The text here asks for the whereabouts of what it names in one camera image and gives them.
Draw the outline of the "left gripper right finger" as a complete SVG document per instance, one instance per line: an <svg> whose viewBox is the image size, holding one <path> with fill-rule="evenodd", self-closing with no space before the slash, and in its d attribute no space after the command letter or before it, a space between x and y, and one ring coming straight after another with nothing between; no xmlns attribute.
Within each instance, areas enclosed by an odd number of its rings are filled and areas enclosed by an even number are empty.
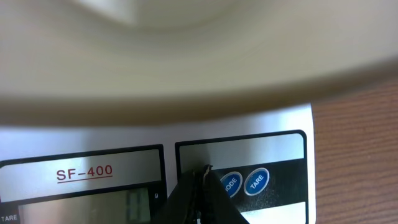
<svg viewBox="0 0 398 224"><path fill-rule="evenodd" d="M211 165L206 165L200 174L198 211L203 224L249 223L232 203Z"/></svg>

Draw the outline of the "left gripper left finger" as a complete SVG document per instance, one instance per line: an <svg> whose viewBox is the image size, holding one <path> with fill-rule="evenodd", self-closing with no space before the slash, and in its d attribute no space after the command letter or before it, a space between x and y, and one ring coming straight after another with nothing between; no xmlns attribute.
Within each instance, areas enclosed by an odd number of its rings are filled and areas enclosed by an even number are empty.
<svg viewBox="0 0 398 224"><path fill-rule="evenodd" d="M182 174L167 201L152 219L152 224L183 224L192 221L196 196L195 172Z"/></svg>

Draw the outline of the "white digital kitchen scale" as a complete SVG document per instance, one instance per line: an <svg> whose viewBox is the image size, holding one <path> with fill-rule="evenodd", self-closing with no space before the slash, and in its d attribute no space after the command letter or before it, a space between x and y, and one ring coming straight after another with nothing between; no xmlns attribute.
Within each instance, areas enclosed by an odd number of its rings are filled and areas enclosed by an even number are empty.
<svg viewBox="0 0 398 224"><path fill-rule="evenodd" d="M1 127L2 223L152 223L206 165L249 223L315 223L312 107L166 126Z"/></svg>

